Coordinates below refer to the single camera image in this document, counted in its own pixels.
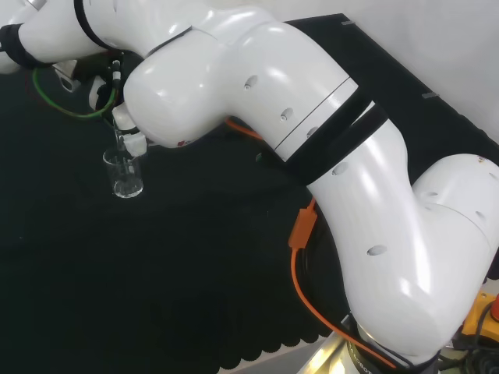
white wall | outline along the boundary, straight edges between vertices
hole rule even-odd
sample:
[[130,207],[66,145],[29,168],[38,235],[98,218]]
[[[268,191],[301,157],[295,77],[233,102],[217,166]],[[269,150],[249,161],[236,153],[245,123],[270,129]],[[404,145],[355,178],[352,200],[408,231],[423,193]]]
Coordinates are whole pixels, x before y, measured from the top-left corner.
[[342,12],[499,143],[498,0],[210,0],[279,19]]

red button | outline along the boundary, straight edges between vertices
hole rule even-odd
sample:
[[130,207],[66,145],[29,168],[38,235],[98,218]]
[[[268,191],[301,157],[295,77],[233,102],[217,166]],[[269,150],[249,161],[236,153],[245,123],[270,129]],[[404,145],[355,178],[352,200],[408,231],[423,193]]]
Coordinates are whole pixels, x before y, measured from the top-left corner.
[[494,303],[492,304],[492,309],[490,310],[490,315],[496,321],[499,321],[499,298],[496,296]]

orange connector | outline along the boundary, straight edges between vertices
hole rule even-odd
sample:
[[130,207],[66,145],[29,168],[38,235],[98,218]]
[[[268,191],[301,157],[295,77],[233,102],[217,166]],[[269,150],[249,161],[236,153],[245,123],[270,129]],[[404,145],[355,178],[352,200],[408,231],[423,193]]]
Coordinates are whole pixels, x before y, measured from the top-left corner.
[[296,218],[295,227],[289,236],[289,247],[296,249],[305,249],[310,236],[312,235],[313,226],[317,221],[317,213],[314,210],[315,199],[312,199],[310,205],[306,209],[300,209]]

small hole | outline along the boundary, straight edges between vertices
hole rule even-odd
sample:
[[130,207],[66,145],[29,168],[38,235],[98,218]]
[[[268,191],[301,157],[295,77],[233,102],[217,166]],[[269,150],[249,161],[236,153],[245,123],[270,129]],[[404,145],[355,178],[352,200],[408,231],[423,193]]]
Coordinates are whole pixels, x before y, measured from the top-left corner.
[[482,213],[482,212],[476,211],[475,213],[476,213],[476,215],[478,216],[478,218],[479,218],[480,220],[482,220],[482,221],[486,221],[486,220],[487,220],[487,219],[485,218],[485,216],[483,215],[483,213]]
[[306,134],[306,138],[309,139],[316,131],[319,129],[317,126],[310,129],[310,131]]
[[371,248],[369,251],[367,251],[367,254],[369,256],[378,256],[378,255],[382,255],[386,251],[388,251],[388,248],[386,247],[386,245],[375,245],[373,248]]
[[336,168],[333,169],[333,175],[341,175],[345,171],[347,171],[348,168],[349,164],[347,162],[342,162]]
[[248,78],[246,83],[244,83],[244,90],[246,91],[251,90],[253,86],[257,84],[257,82],[258,82],[258,76],[251,76],[250,78]]

orange cable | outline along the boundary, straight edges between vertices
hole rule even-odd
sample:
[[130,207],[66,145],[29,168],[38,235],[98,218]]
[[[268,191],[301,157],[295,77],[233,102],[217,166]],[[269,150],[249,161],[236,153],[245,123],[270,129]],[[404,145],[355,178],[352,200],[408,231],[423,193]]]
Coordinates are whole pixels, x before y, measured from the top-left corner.
[[329,327],[331,330],[333,330],[335,333],[337,333],[340,337],[343,337],[344,339],[348,340],[350,343],[356,345],[357,347],[362,348],[364,351],[372,354],[374,357],[379,358],[382,362],[384,362],[386,365],[390,366],[393,369],[396,369],[397,366],[395,366],[393,363],[388,361],[385,357],[379,355],[372,349],[368,348],[364,344],[360,343],[353,337],[349,336],[348,334],[344,333],[340,329],[338,329],[336,326],[332,325],[327,319],[325,319],[306,299],[305,295],[302,292],[302,289],[299,286],[298,279],[296,278],[296,255],[300,249],[299,248],[293,248],[292,249],[292,254],[291,254],[291,275],[293,278],[293,284],[295,285],[296,293],[298,294],[299,298],[302,300],[303,304],[327,327]]
[[246,134],[248,136],[252,136],[253,138],[255,139],[258,139],[258,140],[263,140],[264,138],[262,138],[260,135],[258,135],[256,132],[254,131],[251,131],[251,130],[248,130],[244,127],[242,127],[241,125],[238,125],[237,123],[235,123],[234,121],[232,121],[231,119],[229,118],[226,118],[225,119],[225,123],[231,127],[232,129],[236,130],[236,131],[239,131],[239,132],[242,132],[243,134]]
[[349,336],[347,333],[344,333],[340,329],[338,329],[336,326],[331,324],[327,319],[325,319],[313,306],[310,304],[310,302],[306,299],[306,296],[303,294],[301,287],[299,286],[298,283],[298,278],[296,277],[296,255],[298,254],[298,251],[300,249],[305,249],[306,243],[308,242],[308,239],[310,237],[310,234],[313,230],[313,226],[315,224],[315,220],[317,219],[317,214],[314,211],[316,201],[315,199],[312,199],[310,202],[310,205],[306,209],[301,209],[299,216],[296,220],[295,227],[293,228],[293,232],[289,238],[289,244],[292,247],[292,254],[291,254],[291,276],[293,279],[293,284],[295,285],[296,293],[298,294],[299,298],[302,300],[303,304],[327,327],[329,327],[331,330],[333,330],[335,333],[337,333],[340,337],[343,337],[344,339],[348,340],[350,343],[356,345],[357,347],[362,348],[364,351],[370,353],[372,356],[380,359],[383,363],[386,365],[390,366],[393,369],[396,369],[397,366],[387,360],[385,357],[382,355],[379,355],[366,345],[360,343],[357,341],[355,338]]

